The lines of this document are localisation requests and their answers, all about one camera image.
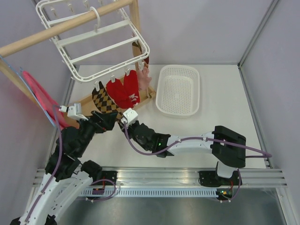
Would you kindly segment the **brown argyle sock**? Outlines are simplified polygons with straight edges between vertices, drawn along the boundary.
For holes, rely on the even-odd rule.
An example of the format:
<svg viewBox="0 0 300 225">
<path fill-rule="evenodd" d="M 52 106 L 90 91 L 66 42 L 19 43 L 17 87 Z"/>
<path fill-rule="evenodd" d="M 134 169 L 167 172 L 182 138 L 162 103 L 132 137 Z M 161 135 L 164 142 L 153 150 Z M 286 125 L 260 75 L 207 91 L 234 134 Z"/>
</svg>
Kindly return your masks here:
<svg viewBox="0 0 300 225">
<path fill-rule="evenodd" d="M 96 82 L 96 86 L 92 91 L 92 101 L 101 113 L 117 113 L 117 119 L 122 117 L 121 108 L 108 95 L 101 81 Z"/>
</svg>

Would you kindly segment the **plain red sock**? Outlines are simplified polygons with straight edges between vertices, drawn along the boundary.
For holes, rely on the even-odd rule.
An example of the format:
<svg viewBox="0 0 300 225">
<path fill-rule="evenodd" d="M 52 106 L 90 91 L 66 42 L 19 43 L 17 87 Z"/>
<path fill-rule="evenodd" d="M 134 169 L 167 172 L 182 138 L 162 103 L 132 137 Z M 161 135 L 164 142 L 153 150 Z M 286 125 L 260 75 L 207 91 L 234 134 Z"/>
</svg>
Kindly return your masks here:
<svg viewBox="0 0 300 225">
<path fill-rule="evenodd" d="M 122 109 L 132 108 L 133 104 L 126 93 L 123 84 L 119 79 L 111 80 L 106 84 L 106 90 L 108 95 L 114 100 L 114 102 Z"/>
</svg>

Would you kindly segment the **red sock white print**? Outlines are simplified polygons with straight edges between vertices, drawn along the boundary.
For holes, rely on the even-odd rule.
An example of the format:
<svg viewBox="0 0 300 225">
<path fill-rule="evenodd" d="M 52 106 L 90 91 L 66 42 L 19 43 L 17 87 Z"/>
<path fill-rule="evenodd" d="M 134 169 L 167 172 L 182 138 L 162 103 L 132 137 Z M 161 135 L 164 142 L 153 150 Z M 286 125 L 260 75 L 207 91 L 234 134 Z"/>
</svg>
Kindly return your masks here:
<svg viewBox="0 0 300 225">
<path fill-rule="evenodd" d="M 140 103 L 139 85 L 138 85 L 137 73 L 135 70 L 129 70 L 128 73 L 125 74 L 123 80 L 123 86 L 133 106 L 139 104 Z"/>
</svg>

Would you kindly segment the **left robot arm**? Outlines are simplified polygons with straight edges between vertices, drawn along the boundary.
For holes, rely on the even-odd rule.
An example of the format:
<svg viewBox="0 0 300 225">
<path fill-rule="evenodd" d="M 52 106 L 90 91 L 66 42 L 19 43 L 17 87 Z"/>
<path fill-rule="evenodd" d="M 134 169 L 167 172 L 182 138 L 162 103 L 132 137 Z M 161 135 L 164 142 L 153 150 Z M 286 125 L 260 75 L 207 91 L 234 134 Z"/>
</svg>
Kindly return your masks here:
<svg viewBox="0 0 300 225">
<path fill-rule="evenodd" d="M 79 160 L 95 134 L 113 129 L 116 117 L 117 112 L 92 111 L 91 116 L 78 120 L 79 128 L 69 126 L 60 131 L 38 193 L 24 214 L 11 221 L 12 225 L 56 225 L 85 188 L 107 182 L 116 185 L 115 180 L 103 176 L 100 165 Z"/>
</svg>

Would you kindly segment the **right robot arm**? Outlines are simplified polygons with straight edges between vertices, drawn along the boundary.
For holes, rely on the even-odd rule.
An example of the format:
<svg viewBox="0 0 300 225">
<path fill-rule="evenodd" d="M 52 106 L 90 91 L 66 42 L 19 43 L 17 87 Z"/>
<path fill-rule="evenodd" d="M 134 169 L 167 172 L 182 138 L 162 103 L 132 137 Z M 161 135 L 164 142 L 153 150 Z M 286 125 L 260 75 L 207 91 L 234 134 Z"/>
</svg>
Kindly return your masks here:
<svg viewBox="0 0 300 225">
<path fill-rule="evenodd" d="M 246 166 L 246 137 L 224 126 L 198 136 L 175 136 L 157 133 L 139 121 L 118 122 L 129 145 L 139 154 L 173 157 L 180 154 L 206 153 L 217 159 L 214 179 L 224 185 L 233 173 Z"/>
</svg>

